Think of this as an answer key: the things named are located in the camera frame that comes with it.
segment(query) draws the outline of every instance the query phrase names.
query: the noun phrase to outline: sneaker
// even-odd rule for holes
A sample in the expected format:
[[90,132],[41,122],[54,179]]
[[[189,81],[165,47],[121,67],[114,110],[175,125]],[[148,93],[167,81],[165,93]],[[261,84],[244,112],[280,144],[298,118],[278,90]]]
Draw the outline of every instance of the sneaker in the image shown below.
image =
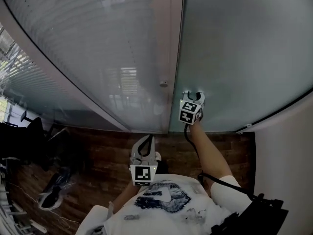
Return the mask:
[[156,161],[162,161],[161,154],[156,151]]

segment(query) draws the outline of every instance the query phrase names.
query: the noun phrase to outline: frosted glass panel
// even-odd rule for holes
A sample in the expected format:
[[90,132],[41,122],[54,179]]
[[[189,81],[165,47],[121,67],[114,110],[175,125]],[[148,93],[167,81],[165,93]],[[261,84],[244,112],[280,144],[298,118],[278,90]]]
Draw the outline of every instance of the frosted glass panel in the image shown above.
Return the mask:
[[[170,4],[5,1],[39,49],[102,109],[131,129],[162,131],[168,94],[159,85],[160,70],[169,68],[169,60],[160,56],[159,46],[169,46],[170,36],[158,41],[170,32],[170,24],[156,8],[170,15]],[[158,31],[157,24],[165,31]]]
[[181,39],[172,131],[185,90],[206,131],[235,131],[313,86],[313,0],[186,0]]
[[14,42],[0,24],[0,94],[41,117],[64,125],[117,130],[70,97]]

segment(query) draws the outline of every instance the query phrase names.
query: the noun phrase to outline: black cable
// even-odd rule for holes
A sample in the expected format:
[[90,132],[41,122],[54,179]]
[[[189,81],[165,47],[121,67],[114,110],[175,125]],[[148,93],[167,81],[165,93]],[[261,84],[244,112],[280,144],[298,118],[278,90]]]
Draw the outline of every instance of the black cable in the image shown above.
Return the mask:
[[[193,147],[194,150],[196,151],[196,154],[197,154],[198,159],[199,159],[199,154],[198,154],[198,151],[197,151],[197,148],[196,148],[195,144],[194,144],[194,143],[188,138],[188,136],[187,136],[187,128],[188,128],[188,124],[185,125],[185,129],[184,129],[185,138],[186,138],[186,140],[192,145],[192,147]],[[198,177],[199,177],[199,176],[207,177],[207,178],[213,180],[214,182],[216,182],[216,183],[218,183],[218,184],[220,184],[220,185],[223,185],[223,186],[232,188],[232,189],[237,190],[237,191],[239,191],[239,192],[241,192],[241,193],[243,193],[243,194],[246,194],[246,195],[249,197],[249,199],[250,199],[251,201],[253,201],[254,199],[257,198],[256,196],[254,196],[254,195],[253,195],[251,192],[249,192],[248,190],[243,189],[243,188],[238,187],[238,186],[233,186],[233,185],[231,185],[231,184],[229,184],[229,183],[226,183],[226,182],[224,182],[224,181],[222,181],[222,180],[220,180],[220,179],[217,179],[216,177],[213,177],[213,176],[210,175],[210,174],[204,173],[203,171],[198,175]]]

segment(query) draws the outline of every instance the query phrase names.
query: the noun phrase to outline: white t-shirt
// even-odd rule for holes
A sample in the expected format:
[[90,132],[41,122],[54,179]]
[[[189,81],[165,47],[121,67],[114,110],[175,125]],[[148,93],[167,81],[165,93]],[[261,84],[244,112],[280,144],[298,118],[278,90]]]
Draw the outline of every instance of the white t-shirt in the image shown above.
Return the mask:
[[[239,186],[233,176],[221,180]],[[194,178],[158,174],[104,223],[107,235],[207,235],[251,203],[243,193],[214,183],[212,199]]]

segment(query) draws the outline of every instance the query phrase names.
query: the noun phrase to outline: graphic print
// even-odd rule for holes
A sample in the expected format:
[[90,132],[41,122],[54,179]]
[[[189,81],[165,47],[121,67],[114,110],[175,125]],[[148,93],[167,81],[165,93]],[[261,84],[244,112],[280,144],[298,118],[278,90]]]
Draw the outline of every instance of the graphic print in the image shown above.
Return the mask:
[[138,197],[135,201],[135,205],[142,209],[163,209],[166,212],[176,213],[181,211],[191,200],[191,198],[175,183],[159,182],[153,184],[143,195],[162,196],[162,191],[159,190],[162,187],[166,187],[168,189],[172,198],[171,201],[164,202],[161,200],[156,200],[153,197]]

